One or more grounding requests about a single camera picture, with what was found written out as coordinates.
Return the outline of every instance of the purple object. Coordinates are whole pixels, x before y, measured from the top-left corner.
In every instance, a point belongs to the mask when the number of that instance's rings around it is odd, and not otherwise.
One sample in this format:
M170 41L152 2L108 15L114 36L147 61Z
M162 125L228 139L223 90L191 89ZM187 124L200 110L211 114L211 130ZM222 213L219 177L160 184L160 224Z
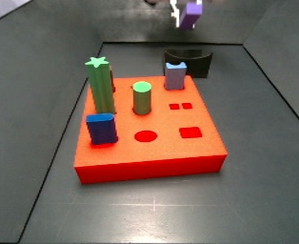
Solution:
M179 28L184 30L194 29L194 25L202 17L203 12L204 5L198 5L196 3L187 3L179 20Z
M166 90L182 90L184 89L184 76L187 66L182 62L180 65L166 64Z

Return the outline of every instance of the green cylinder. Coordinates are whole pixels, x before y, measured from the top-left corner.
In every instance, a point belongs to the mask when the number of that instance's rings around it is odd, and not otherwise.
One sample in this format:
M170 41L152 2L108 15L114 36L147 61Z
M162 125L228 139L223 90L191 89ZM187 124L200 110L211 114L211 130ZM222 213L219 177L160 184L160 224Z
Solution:
M140 115L151 112L151 89L152 85L147 81L134 84L134 111Z

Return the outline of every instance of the orange base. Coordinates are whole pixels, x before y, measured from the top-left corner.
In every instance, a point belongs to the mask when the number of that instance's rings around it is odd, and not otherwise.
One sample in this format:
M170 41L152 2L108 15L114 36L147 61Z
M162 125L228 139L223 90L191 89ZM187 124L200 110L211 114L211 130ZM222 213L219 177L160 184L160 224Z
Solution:
M152 84L151 113L138 115L132 85ZM116 144L92 145L86 117L95 113L88 91L75 156L83 184L219 172L227 149L190 76L184 90L167 91L164 76L115 79Z

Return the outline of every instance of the blue block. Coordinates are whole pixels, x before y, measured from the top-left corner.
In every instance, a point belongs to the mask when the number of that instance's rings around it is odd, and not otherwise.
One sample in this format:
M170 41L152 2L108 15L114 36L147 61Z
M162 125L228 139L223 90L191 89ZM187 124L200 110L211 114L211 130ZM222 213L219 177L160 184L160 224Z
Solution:
M94 145L116 143L119 141L115 115L112 113L88 115L87 125Z
M184 76L187 66L182 62L179 65L166 64L166 90L183 90L184 89Z

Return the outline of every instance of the gray wall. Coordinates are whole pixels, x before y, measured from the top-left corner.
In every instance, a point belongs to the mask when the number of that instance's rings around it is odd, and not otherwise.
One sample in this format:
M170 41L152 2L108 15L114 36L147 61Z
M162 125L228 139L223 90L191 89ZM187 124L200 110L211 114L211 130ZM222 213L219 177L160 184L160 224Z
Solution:
M0 20L0 242L16 242L102 40L86 7L38 0Z
M98 22L98 31L106 42L227 44L243 44L274 2L204 0L204 15L196 29L178 30L168 3L152 8L143 0L87 0L90 16Z
M299 0L279 0L244 43L299 115Z

